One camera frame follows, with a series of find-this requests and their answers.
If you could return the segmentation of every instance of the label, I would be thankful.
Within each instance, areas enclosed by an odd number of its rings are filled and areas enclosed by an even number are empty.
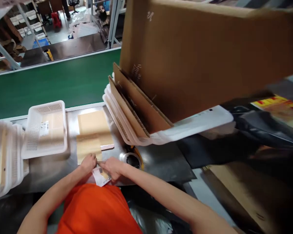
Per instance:
[[[96,167],[95,169],[93,169],[92,175],[95,179],[95,183],[97,184],[97,186],[100,187],[103,187],[111,180],[110,175],[107,172],[105,172],[101,167]]]
[[[41,123],[39,136],[43,137],[49,135],[49,121]]]

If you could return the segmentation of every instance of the red stool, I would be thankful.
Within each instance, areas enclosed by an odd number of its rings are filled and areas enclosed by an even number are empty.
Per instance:
[[[53,28],[62,27],[62,21],[60,20],[59,14],[57,12],[52,12],[51,18],[52,18],[52,22],[53,22]]]

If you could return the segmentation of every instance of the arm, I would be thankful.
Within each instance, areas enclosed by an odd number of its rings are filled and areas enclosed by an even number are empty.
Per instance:
[[[193,233],[236,234],[234,229],[211,208],[165,181],[116,158],[110,158],[100,163],[100,166],[110,173],[113,180],[117,180],[120,175],[131,179],[159,203],[189,223]]]
[[[95,154],[88,154],[72,173],[53,185],[30,209],[18,234],[47,233],[48,218],[63,202],[69,192],[96,166]]]

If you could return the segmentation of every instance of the orange shirt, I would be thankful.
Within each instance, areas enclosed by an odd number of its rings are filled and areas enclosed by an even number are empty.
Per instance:
[[[66,197],[57,233],[142,234],[142,231],[118,187],[84,184],[73,188]]]

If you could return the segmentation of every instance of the person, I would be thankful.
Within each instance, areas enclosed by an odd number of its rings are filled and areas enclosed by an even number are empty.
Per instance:
[[[65,14],[66,14],[66,18],[68,21],[71,20],[71,15],[69,14],[69,9],[68,9],[68,5],[67,5],[67,0],[62,0],[62,6],[64,8]]]
[[[31,208],[18,234],[47,232],[49,216],[64,202],[64,214],[57,233],[142,233],[116,186],[83,184],[97,165],[95,154],[87,155],[72,173],[53,185]],[[114,157],[99,164],[112,181],[131,179],[172,213],[190,224],[193,233],[235,233],[211,208],[197,199]]]

